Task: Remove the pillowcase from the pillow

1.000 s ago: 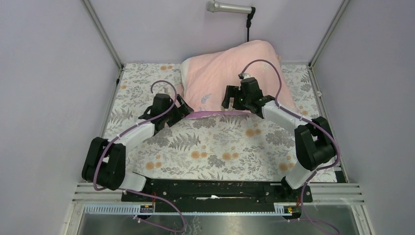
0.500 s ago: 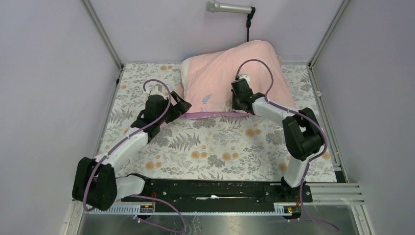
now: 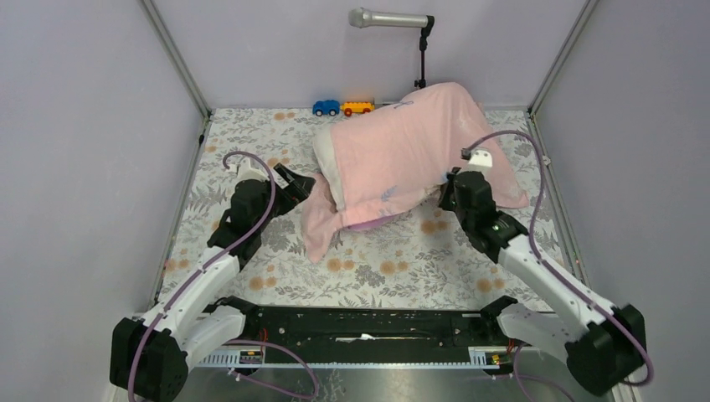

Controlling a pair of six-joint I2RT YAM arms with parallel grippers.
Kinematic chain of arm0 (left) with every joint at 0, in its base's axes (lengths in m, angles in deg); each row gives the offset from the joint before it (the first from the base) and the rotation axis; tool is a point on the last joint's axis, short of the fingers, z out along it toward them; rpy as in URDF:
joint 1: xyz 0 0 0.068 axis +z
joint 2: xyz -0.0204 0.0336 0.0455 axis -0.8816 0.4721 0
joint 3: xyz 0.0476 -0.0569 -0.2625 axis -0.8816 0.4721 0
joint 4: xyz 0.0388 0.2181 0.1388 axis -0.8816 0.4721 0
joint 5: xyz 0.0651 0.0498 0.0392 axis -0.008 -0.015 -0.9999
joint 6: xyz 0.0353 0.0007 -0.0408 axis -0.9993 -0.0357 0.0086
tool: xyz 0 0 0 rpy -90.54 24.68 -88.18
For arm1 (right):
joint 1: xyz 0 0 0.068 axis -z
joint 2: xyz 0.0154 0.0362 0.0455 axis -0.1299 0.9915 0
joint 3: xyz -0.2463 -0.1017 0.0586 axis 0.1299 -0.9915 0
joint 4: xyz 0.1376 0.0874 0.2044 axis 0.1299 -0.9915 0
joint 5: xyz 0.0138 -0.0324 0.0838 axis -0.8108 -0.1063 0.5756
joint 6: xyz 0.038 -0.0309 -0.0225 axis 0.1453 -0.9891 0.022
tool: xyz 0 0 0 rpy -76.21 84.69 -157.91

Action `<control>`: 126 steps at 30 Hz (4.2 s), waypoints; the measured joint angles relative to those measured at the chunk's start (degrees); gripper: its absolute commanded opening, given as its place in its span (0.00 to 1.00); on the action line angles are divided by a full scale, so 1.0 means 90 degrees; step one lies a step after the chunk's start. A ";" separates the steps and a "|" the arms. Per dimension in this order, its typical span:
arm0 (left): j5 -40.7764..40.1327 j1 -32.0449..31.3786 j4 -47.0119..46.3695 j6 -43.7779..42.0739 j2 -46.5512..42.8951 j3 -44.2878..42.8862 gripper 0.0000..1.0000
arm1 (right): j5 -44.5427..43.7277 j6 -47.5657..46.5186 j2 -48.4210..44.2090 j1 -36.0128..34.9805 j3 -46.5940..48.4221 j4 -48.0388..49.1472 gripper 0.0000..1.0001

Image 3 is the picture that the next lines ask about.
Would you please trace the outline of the pink purple Elsa pillowcase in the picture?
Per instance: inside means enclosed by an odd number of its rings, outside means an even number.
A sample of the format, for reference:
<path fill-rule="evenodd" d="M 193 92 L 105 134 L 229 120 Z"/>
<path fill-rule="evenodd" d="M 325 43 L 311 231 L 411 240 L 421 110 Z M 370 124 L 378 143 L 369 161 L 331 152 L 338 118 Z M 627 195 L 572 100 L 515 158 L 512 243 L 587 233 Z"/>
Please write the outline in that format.
<path fill-rule="evenodd" d="M 453 167 L 466 165 L 461 150 L 493 132 L 469 92 L 453 82 L 331 125 L 345 208 L 337 210 L 319 168 L 301 218 L 312 262 L 339 230 L 381 225 L 421 204 Z"/>

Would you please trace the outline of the white pillow yellow edge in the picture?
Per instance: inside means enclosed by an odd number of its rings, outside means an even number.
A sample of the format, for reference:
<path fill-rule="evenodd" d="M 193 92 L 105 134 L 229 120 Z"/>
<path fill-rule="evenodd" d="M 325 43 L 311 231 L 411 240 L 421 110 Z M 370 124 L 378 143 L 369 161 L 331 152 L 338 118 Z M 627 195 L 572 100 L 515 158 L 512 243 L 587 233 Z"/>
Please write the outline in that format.
<path fill-rule="evenodd" d="M 342 178 L 337 165 L 335 147 L 332 140 L 332 125 L 319 129 L 313 139 L 313 149 L 321 173 L 327 180 L 332 198 L 338 211 L 345 208 Z"/>

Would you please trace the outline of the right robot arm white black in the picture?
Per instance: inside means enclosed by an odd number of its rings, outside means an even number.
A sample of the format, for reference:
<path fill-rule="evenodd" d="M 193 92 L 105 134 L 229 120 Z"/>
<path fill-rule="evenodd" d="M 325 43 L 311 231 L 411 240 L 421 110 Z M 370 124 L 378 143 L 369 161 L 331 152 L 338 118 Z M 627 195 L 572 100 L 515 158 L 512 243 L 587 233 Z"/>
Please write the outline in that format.
<path fill-rule="evenodd" d="M 645 319 L 632 305 L 616 306 L 538 250 L 530 231 L 500 210 L 485 178 L 492 154 L 464 149 L 442 187 L 440 207 L 455 214 L 471 246 L 517 276 L 553 309 L 534 312 L 517 301 L 498 300 L 480 323 L 493 345 L 508 338 L 527 343 L 565 363 L 590 394 L 622 384 L 648 359 Z"/>

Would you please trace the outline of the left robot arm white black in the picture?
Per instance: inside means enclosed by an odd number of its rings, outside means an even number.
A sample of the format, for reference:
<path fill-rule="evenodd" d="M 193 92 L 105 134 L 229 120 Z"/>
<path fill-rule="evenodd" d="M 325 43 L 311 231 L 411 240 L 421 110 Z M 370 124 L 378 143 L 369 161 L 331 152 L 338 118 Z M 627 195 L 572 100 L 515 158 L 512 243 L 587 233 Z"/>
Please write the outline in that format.
<path fill-rule="evenodd" d="M 307 200 L 316 183 L 282 164 L 275 172 L 286 181 L 285 187 L 250 162 L 238 167 L 230 205 L 195 267 L 166 300 L 116 324 L 111 384 L 131 396 L 173 401 L 190 372 L 215 349 L 233 338 L 248 344 L 259 336 L 258 319 L 236 307 L 219 306 L 208 317 L 201 315 L 217 291 L 255 255 L 265 226 Z"/>

